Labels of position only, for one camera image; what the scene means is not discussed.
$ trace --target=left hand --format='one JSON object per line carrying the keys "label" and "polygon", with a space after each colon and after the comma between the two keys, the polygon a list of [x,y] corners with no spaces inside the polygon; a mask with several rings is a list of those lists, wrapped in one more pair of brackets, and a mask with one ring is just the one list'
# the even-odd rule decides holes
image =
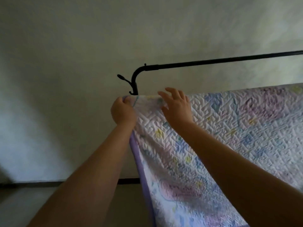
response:
{"label": "left hand", "polygon": [[127,96],[123,102],[118,97],[111,108],[112,118],[117,125],[126,125],[134,128],[137,121],[137,114],[130,104],[130,97]]}

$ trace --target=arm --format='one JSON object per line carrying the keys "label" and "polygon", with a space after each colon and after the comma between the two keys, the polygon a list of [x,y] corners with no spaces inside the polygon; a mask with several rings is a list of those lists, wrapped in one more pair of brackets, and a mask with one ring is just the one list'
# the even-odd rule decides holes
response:
{"label": "arm", "polygon": [[303,226],[303,194],[217,141],[194,124],[182,91],[159,95],[171,127],[191,146],[225,196],[253,226]]}
{"label": "arm", "polygon": [[28,227],[100,226],[114,195],[136,123],[129,98],[118,98],[111,109],[117,123],[102,145],[85,161],[38,211]]}

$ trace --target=white wall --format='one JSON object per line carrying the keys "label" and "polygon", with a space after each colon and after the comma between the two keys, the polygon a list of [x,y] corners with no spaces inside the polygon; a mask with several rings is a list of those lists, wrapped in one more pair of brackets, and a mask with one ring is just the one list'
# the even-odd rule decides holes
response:
{"label": "white wall", "polygon": [[[56,188],[0,189],[0,226],[24,227]],[[104,227],[151,226],[141,185],[118,185]]]}
{"label": "white wall", "polygon": [[[1,0],[0,167],[66,179],[104,140],[147,64],[303,49],[303,0]],[[141,73],[140,94],[302,82],[303,56]],[[121,177],[137,177],[129,154]]]}

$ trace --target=right hand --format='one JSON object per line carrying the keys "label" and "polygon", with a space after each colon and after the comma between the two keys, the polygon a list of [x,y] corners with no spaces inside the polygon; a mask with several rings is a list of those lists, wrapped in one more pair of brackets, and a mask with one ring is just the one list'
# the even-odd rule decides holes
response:
{"label": "right hand", "polygon": [[189,98],[184,92],[171,87],[166,87],[165,90],[172,95],[162,91],[158,94],[167,103],[168,108],[163,106],[161,109],[170,126],[178,131],[182,126],[193,123]]}

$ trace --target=black metal rod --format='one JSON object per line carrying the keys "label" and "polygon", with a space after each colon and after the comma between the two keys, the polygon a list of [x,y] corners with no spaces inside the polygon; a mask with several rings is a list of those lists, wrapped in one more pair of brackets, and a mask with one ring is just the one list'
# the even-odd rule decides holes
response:
{"label": "black metal rod", "polygon": [[205,61],[172,63],[172,64],[156,64],[156,65],[146,65],[145,64],[144,66],[139,67],[134,71],[134,73],[131,77],[131,83],[130,83],[131,87],[133,88],[133,93],[131,93],[131,92],[129,92],[129,93],[131,95],[138,95],[136,78],[139,75],[139,73],[141,73],[143,71],[153,71],[153,70],[159,70],[159,69],[189,67],[189,66],[206,65],[206,64],[221,64],[221,63],[229,63],[229,62],[237,62],[237,61],[251,61],[251,60],[267,59],[267,58],[274,58],[274,57],[296,56],[296,55],[303,55],[303,50],[283,52],[283,53],[269,53],[269,54],[261,54],[261,55],[252,55],[252,56],[244,56],[244,57],[230,57],[230,58],[205,60]]}

